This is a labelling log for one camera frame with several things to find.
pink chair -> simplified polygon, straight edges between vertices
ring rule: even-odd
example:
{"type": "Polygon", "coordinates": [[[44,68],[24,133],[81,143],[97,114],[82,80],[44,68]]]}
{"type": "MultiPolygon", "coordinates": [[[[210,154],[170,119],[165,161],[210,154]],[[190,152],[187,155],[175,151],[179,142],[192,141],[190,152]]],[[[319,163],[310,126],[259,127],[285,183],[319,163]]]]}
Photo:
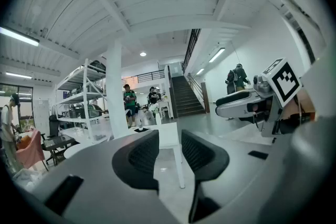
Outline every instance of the pink chair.
{"type": "Polygon", "coordinates": [[[37,162],[42,161],[46,170],[49,171],[47,166],[43,162],[45,158],[44,158],[44,154],[43,154],[43,150],[41,146],[40,131],[35,129],[33,131],[33,135],[31,136],[31,139],[32,141],[25,149],[18,150],[16,152],[17,160],[21,162],[26,169],[32,167],[37,162]]]}

metal shelving unit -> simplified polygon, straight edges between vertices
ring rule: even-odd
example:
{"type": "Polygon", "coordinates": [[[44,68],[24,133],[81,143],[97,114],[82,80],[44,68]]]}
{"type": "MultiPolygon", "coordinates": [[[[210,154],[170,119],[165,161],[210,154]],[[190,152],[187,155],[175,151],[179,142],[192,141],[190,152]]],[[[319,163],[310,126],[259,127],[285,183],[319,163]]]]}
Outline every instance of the metal shelving unit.
{"type": "Polygon", "coordinates": [[[68,77],[63,79],[56,85],[55,100],[56,100],[56,116],[59,121],[85,123],[87,128],[73,127],[66,130],[61,130],[62,134],[66,134],[75,138],[77,141],[89,143],[101,143],[105,141],[112,130],[110,129],[109,115],[104,114],[99,117],[89,118],[88,101],[103,97],[106,101],[106,94],[102,94],[94,85],[93,82],[101,80],[106,77],[106,72],[97,67],[88,64],[89,59],[85,60],[84,66],[80,66],[77,70],[72,72],[68,77]],[[96,92],[88,92],[87,85],[91,85],[96,92]],[[57,100],[57,90],[72,91],[82,86],[82,92],[72,95],[68,98],[57,100]],[[57,106],[63,104],[77,104],[83,103],[85,119],[82,118],[59,118],[57,106]]]}

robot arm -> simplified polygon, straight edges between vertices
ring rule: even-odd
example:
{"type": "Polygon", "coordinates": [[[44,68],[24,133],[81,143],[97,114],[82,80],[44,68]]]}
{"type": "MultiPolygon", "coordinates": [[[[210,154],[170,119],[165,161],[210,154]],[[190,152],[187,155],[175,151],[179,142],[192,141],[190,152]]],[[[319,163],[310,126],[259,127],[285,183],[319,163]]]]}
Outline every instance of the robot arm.
{"type": "Polygon", "coordinates": [[[256,123],[262,136],[272,136],[278,133],[284,107],[301,88],[302,84],[287,60],[280,58],[261,75],[254,76],[253,89],[218,99],[216,114],[251,121],[256,123]]]}

green shirt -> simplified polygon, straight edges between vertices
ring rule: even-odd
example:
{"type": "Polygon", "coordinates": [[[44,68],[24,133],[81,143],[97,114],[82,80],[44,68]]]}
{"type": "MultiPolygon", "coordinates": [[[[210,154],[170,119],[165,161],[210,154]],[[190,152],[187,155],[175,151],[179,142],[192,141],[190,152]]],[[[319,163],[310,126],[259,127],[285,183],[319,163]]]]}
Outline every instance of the green shirt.
{"type": "Polygon", "coordinates": [[[137,100],[137,96],[135,95],[135,93],[131,90],[130,92],[124,92],[124,101],[126,106],[132,106],[135,105],[135,101],[137,100]],[[135,98],[135,100],[127,100],[127,96],[129,96],[130,98],[135,98]]]}

shelf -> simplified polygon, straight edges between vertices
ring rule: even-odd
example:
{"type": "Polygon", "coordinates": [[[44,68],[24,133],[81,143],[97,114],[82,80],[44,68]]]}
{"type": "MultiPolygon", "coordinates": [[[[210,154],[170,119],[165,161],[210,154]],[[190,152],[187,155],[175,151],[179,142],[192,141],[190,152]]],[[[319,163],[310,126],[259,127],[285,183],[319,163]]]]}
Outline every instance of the shelf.
{"type": "MultiPolygon", "coordinates": [[[[103,114],[102,116],[95,117],[95,118],[90,118],[90,121],[95,121],[95,120],[101,120],[106,117],[108,117],[109,114],[103,114]]],[[[82,118],[58,118],[59,121],[66,121],[66,122],[81,122],[81,123],[86,123],[86,119],[82,118]]]]}
{"type": "MultiPolygon", "coordinates": [[[[68,76],[67,78],[63,79],[58,85],[58,90],[65,90],[65,91],[72,91],[83,86],[83,71],[85,67],[81,67],[80,69],[76,70],[72,75],[68,76]]],[[[87,78],[91,82],[95,82],[97,80],[101,80],[106,77],[106,74],[103,72],[98,72],[91,68],[88,68],[87,78]]]]}
{"type": "Polygon", "coordinates": [[[111,136],[111,139],[113,138],[112,128],[109,119],[102,119],[100,123],[91,124],[91,128],[93,134],[100,135],[101,137],[97,137],[94,135],[93,137],[96,139],[92,140],[90,139],[89,130],[80,127],[73,127],[61,130],[60,132],[63,135],[68,135],[74,138],[77,142],[81,144],[99,144],[107,140],[109,136],[111,136]]]}
{"type": "MultiPolygon", "coordinates": [[[[87,92],[87,100],[102,98],[101,95],[97,92],[87,92]]],[[[77,104],[84,101],[84,93],[80,92],[73,96],[70,96],[69,98],[63,99],[56,104],[77,104]]]]}

